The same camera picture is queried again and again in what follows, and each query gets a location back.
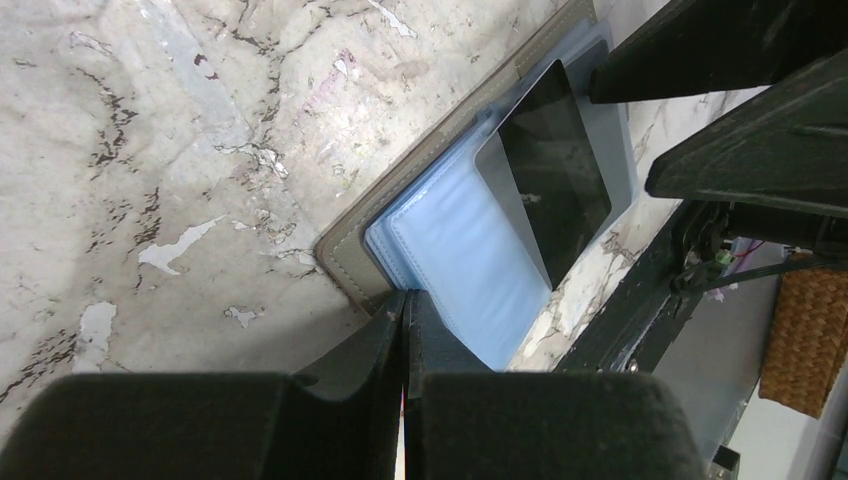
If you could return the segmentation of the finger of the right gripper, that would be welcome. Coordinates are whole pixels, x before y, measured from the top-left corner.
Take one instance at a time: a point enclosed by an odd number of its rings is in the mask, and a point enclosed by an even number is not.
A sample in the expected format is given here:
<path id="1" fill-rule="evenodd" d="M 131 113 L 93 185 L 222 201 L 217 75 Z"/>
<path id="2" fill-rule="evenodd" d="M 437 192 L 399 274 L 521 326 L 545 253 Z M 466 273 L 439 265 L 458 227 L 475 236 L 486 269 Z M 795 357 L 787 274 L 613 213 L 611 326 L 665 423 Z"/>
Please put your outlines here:
<path id="1" fill-rule="evenodd" d="M 671 1 L 597 67 L 594 103 L 773 85 L 847 47 L 844 1 Z"/>
<path id="2" fill-rule="evenodd" d="M 662 154 L 657 198 L 847 215 L 847 53 L 817 62 Z"/>

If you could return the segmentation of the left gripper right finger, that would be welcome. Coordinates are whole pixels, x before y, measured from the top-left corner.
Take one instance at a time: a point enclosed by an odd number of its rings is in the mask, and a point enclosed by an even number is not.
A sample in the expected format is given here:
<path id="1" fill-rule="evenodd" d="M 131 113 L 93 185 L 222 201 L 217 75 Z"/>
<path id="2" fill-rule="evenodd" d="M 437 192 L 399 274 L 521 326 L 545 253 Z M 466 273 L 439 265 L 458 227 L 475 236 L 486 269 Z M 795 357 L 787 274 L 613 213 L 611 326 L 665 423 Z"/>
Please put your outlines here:
<path id="1" fill-rule="evenodd" d="M 409 479 L 700 479 L 685 414 L 634 373 L 498 372 L 422 290 L 406 295 Z"/>

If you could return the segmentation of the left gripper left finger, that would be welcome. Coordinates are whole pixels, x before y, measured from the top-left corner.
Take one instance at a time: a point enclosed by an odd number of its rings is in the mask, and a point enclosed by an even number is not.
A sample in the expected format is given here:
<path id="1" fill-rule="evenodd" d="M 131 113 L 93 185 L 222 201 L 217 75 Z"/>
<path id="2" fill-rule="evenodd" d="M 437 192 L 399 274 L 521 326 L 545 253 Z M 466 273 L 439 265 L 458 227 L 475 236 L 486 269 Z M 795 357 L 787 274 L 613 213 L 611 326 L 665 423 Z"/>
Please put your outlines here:
<path id="1" fill-rule="evenodd" d="M 25 410 L 5 479 L 391 479 L 402 310 L 294 374 L 78 374 Z"/>

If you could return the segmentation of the glossy black credit card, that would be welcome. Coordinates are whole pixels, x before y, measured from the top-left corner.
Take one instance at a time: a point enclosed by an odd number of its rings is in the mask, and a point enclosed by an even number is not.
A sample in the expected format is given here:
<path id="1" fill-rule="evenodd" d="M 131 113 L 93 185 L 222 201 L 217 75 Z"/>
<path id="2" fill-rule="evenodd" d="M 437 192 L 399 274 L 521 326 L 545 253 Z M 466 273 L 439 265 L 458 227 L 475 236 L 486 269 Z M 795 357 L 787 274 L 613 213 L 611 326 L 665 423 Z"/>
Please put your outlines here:
<path id="1" fill-rule="evenodd" d="M 562 61 L 522 94 L 475 166 L 533 266 L 557 288 L 612 211 Z"/>

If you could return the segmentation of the grey leather card holder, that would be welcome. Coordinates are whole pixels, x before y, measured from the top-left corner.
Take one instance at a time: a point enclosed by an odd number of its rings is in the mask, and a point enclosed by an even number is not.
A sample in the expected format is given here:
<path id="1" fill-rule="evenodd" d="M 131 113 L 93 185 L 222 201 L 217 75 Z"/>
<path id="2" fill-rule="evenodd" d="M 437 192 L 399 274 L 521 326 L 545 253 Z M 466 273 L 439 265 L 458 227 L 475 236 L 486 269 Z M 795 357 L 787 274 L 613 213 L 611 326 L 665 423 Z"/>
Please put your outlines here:
<path id="1" fill-rule="evenodd" d="M 591 2 L 558 9 L 324 234 L 322 266 L 368 312 L 396 290 L 426 291 L 459 341 L 487 367 L 505 369 L 556 288 L 533 266 L 475 156 L 522 94 L 562 61 L 612 201 L 576 264 L 582 260 L 638 196 L 626 110 L 589 96 L 612 43 Z"/>

